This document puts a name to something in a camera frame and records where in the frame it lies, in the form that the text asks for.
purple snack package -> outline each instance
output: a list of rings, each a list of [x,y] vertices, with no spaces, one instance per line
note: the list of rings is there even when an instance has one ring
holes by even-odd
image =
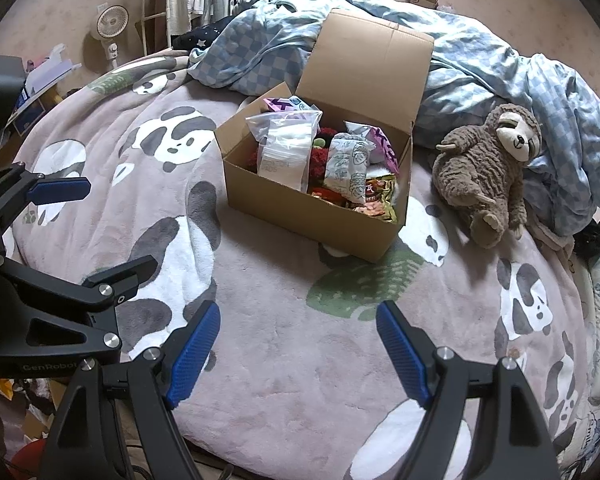
[[[307,103],[302,101],[298,96],[292,95],[289,98],[273,98],[273,99],[264,99],[264,102],[269,107],[269,110],[272,112],[286,112],[289,110],[311,110],[318,109],[309,106]]]
[[[349,121],[345,121],[344,124],[350,134],[365,136],[376,145],[376,148],[370,155],[371,164],[385,162],[389,171],[398,175],[398,172],[400,171],[398,169],[398,158],[395,156],[394,149],[391,147],[389,139],[386,138],[386,135],[380,128],[377,126],[370,126],[369,124],[351,123]]]

metal bolt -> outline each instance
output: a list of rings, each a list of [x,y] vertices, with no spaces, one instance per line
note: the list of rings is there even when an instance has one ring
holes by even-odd
[[[503,357],[501,362],[502,366],[504,366],[507,370],[515,370],[516,368],[518,368],[518,363],[514,358]]]
[[[93,370],[93,367],[96,365],[96,361],[93,357],[87,357],[80,361],[80,370],[84,370],[88,372],[89,370]]]
[[[160,357],[160,349],[157,346],[147,348],[144,352],[142,352],[142,357],[144,357],[147,361],[155,361],[158,357]]]
[[[120,338],[113,332],[107,332],[104,335],[103,340],[104,344],[107,345],[109,348],[118,348],[118,346],[120,345]]]
[[[98,290],[103,296],[110,296],[111,294],[113,294],[113,289],[111,288],[111,285],[107,285],[107,283],[101,283],[98,287]]]
[[[453,357],[456,355],[448,346],[441,346],[436,350],[436,354],[438,354],[438,357],[440,357],[440,359],[443,361],[449,361],[449,359],[453,359]]]

stuffed sloth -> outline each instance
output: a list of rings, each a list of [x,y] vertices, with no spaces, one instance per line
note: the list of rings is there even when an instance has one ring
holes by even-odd
[[[433,183],[469,226],[474,241],[495,246],[509,228],[520,239],[526,223],[522,168],[540,153],[542,133],[521,106],[496,107],[483,126],[461,126],[437,145]]]

checkered bedding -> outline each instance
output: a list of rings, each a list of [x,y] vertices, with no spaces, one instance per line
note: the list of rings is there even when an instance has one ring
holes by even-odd
[[[471,18],[393,0],[240,0],[240,14],[189,73],[213,88],[261,95],[298,84],[331,9],[369,14],[435,40],[414,143],[432,148],[463,124],[482,124],[503,102],[533,111],[544,143],[525,173],[525,198],[559,235],[586,226],[600,208],[600,99],[573,69],[543,54],[520,56]]]

blue gripper pad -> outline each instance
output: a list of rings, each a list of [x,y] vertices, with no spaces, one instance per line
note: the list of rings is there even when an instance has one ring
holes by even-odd
[[[84,176],[77,178],[42,179],[29,189],[27,200],[33,202],[35,205],[72,202],[74,200],[82,200],[90,191],[91,183]]]
[[[163,370],[163,374],[166,372],[167,375],[170,375],[171,380],[170,387],[164,395],[164,402],[169,410],[173,410],[181,400],[188,399],[191,395],[206,357],[220,332],[220,309],[218,306],[215,303],[208,304],[202,317],[194,315],[187,327],[174,330],[169,339],[182,335],[182,333],[176,334],[176,332],[187,331],[192,327],[193,330],[180,354],[174,359],[171,370]],[[163,349],[168,346],[169,339],[163,345]],[[165,359],[162,366],[168,366],[169,361]]]
[[[416,400],[420,406],[427,406],[432,399],[427,379],[427,367],[387,303],[383,301],[378,305],[378,309],[376,310],[376,329],[394,365],[405,393],[410,399]],[[396,314],[402,317],[402,314],[393,302],[392,307]],[[406,320],[402,320],[406,325],[405,328],[418,330],[408,325]],[[433,352],[435,346],[430,341],[429,343],[430,348],[427,348],[427,351],[430,349]]]

